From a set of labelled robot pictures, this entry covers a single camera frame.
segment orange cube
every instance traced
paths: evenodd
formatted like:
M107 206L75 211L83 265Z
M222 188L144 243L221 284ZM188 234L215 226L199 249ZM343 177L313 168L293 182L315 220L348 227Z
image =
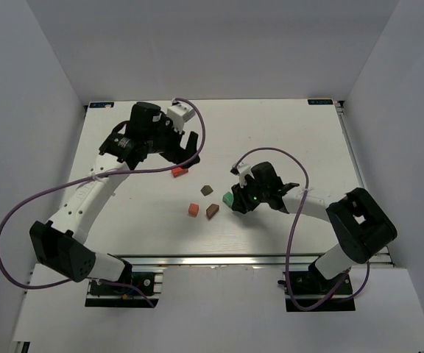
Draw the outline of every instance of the orange cube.
M198 204L190 204L189 205L189 215L193 217L197 217L197 213L199 213L199 205Z
M177 167L171 170L171 172L173 173L173 177L177 178L179 177L179 175L186 174L187 172L189 172L189 170L187 168L183 169L181 167Z

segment black label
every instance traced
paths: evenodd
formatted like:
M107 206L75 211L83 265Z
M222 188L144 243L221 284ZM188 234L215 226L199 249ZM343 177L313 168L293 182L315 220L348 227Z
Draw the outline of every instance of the black label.
M96 103L90 103L90 108L112 108L114 106L113 101L97 101Z
M307 99L308 105L333 105L332 99Z

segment white plastic part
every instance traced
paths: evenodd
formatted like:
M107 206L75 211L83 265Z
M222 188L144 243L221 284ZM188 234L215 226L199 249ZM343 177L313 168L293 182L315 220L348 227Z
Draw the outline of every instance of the white plastic part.
M94 163L92 175L106 171L127 171L126 163L117 161L117 157L110 154L98 155ZM125 175L96 178L81 184L73 196L49 220L52 228L65 233L73 232L73 239L81 244L86 242L89 230L96 217L101 212L114 190L128 177Z
M339 244L336 244L315 262L315 267L326 279L338 276L353 265L357 265L357 263L346 256Z
M125 264L107 254L96 253L96 262L94 263L88 278L105 279L107 281L116 282L124 270Z
M191 120L196 115L196 111L187 104L178 102L168 108L166 115L173 121L174 128L179 132L183 132L184 123Z
M304 188L293 188L283 197L287 212L297 212L304 190ZM331 202L336 201L339 201L339 199L329 192L308 189L302 214L329 222L326 209Z
M247 181L245 179L246 175L250 175L253 176L251 173L251 165L246 164L246 163L240 163L236 166L236 170L238 171L238 177L240 179L240 188L243 188L246 184Z

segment white wall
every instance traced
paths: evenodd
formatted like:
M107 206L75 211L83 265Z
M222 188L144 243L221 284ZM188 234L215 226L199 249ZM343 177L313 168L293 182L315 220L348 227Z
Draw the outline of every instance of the white wall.
M82 105L27 3L0 0L0 220L18 201L67 177L82 117ZM55 199L23 209L4 233L4 262L21 281L35 261L28 229L46 219ZM22 296L0 274L0 352L10 342Z
M345 99L398 0L28 0L89 100Z
M399 231L392 255L424 310L424 1L400 1L346 108L366 183Z

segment block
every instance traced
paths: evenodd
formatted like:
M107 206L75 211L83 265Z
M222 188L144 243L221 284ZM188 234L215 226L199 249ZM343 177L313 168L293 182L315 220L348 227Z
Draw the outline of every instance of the block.
M173 173L173 177L178 178L179 175L183 175L189 172L189 169L187 168L181 168L181 167L177 167L173 170L171 170L171 172Z
M219 212L220 206L217 204L212 204L211 206L207 207L207 210L205 211L205 215L208 219L211 219L215 216L217 212Z
M224 204L226 204L229 208L232 208L233 205L233 194L229 191L227 192L223 197L222 201Z
M197 213L199 213L199 205L198 204L190 204L189 205L189 215L193 217L197 217Z
M200 192L202 193L202 195L207 196L213 192L213 189L210 185L204 185L202 186L202 189L200 189Z

